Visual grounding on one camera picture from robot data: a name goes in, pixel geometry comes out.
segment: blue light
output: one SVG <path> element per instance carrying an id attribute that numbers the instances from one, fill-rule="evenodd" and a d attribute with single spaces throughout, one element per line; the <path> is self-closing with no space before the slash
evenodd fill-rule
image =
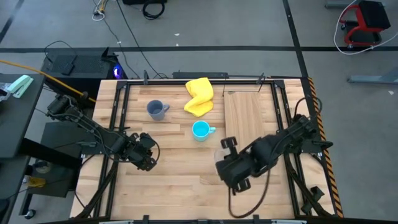
<path id="1" fill-rule="evenodd" d="M 116 64 L 113 67 L 113 76 L 116 79 L 122 79 L 122 68 L 121 68 L 120 64 Z"/>

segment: wooden tabletop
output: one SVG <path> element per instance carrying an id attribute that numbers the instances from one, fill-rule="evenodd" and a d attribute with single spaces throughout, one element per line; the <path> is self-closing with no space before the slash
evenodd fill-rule
<path id="1" fill-rule="evenodd" d="M 116 89 L 114 80 L 103 80 L 99 88 L 93 119 L 104 127 L 109 127 L 113 99 Z M 292 113 L 296 102 L 304 97 L 300 80 L 285 80 L 287 98 Z M 150 172 L 137 170 L 132 164 L 120 164 L 112 220 L 141 220 L 150 215 L 155 220 L 178 219 L 230 219 L 228 213 L 228 188 L 220 180 L 215 168 L 215 152 L 221 148 L 220 140 L 226 137 L 224 120 L 223 91 L 256 91 L 259 85 L 213 85 L 214 108 L 196 118 L 183 110 L 192 99 L 185 85 L 134 85 L 130 89 L 127 107 L 127 134 L 149 133 L 161 148 L 159 163 Z M 282 96 L 278 90 L 284 127 L 287 127 Z M 124 90 L 119 105 L 123 103 Z M 163 121 L 154 121 L 146 112 L 151 100 L 161 100 L 170 105 Z M 271 88 L 264 85 L 260 91 L 261 114 L 264 135 L 275 134 L 277 121 Z M 118 108 L 116 124 L 119 124 L 121 106 Z M 308 115 L 303 101 L 298 112 Z M 216 132 L 205 142 L 197 142 L 192 137 L 192 124 L 198 120 L 207 121 L 216 127 Z M 88 161 L 80 172 L 76 192 L 84 204 L 88 203 L 98 187 L 102 156 Z M 323 208 L 334 213 L 331 198 L 322 166 L 310 155 L 301 155 L 307 187 L 318 186 L 325 193 L 320 199 Z M 233 211 L 240 215 L 250 210 L 259 200 L 266 175 L 251 178 L 252 188 L 232 198 Z M 299 188 L 297 198 L 300 206 L 302 197 Z M 101 214 L 104 214 L 108 193 L 104 194 Z M 75 201 L 70 216 L 80 213 L 81 205 Z M 266 198 L 255 214 L 261 218 L 293 218 L 289 186 L 283 157 L 272 168 L 270 186 Z"/>

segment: gray mug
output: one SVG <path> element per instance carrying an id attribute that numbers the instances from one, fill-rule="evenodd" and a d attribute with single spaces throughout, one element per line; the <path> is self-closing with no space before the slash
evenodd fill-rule
<path id="1" fill-rule="evenodd" d="M 169 108 L 170 105 L 164 105 L 160 100 L 152 100 L 147 105 L 147 112 L 155 121 L 161 121 Z"/>

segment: blue mug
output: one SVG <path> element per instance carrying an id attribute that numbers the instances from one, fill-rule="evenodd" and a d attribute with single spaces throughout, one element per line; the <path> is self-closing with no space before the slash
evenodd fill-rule
<path id="1" fill-rule="evenodd" d="M 147 105 L 147 112 L 155 121 L 161 121 L 169 108 L 170 105 L 164 105 L 160 100 L 152 100 Z"/>
<path id="2" fill-rule="evenodd" d="M 213 134 L 216 128 L 210 127 L 206 121 L 197 121 L 192 126 L 193 138 L 197 141 L 204 141 L 209 137 L 209 134 Z"/>

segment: yellow object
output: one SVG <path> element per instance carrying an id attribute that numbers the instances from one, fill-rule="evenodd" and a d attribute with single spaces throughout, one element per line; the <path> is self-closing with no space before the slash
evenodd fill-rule
<path id="1" fill-rule="evenodd" d="M 192 113 L 196 117 L 200 117 L 213 109 L 213 87 L 209 79 L 198 78 L 191 80 L 185 84 L 189 94 L 193 97 L 185 106 L 184 110 Z"/>
<path id="2" fill-rule="evenodd" d="M 28 187 L 43 187 L 45 185 L 45 179 L 43 178 L 26 176 L 26 179 Z"/>
<path id="3" fill-rule="evenodd" d="M 16 66 L 16 67 L 19 67 L 19 68 L 28 69 L 28 70 L 33 71 L 33 72 L 37 72 L 37 73 L 39 73 L 39 74 L 42 74 L 42 75 L 46 76 L 46 78 L 51 79 L 51 80 L 53 80 L 54 82 L 60 84 L 61 86 L 64 86 L 65 88 L 67 88 L 67 89 L 69 89 L 69 90 L 75 92 L 76 94 L 79 94 L 80 96 L 83 96 L 83 93 L 82 93 L 82 92 L 80 92 L 80 91 L 78 91 L 78 90 L 76 90 L 76 89 L 74 89 L 74 88 L 68 86 L 67 84 L 65 84 L 65 83 L 61 82 L 60 80 L 58 80 L 58 79 L 52 77 L 51 75 L 49 75 L 49 74 L 47 74 L 47 73 L 44 73 L 44 72 L 42 72 L 42 71 L 40 71 L 40 70 L 37 70 L 37 69 L 35 69 L 35 68 L 29 67 L 29 66 L 25 66 L 25 65 L 20 65 L 20 64 L 18 64 L 18 63 L 9 62 L 9 61 L 6 61 L 6 60 L 0 60 L 0 63 L 5 63 L 5 64 L 8 64 L 8 65 L 12 65 L 12 66 Z M 92 99 L 92 98 L 90 98 L 90 97 L 89 97 L 88 99 L 89 99 L 90 101 L 94 102 L 94 103 L 96 102 L 94 99 Z"/>

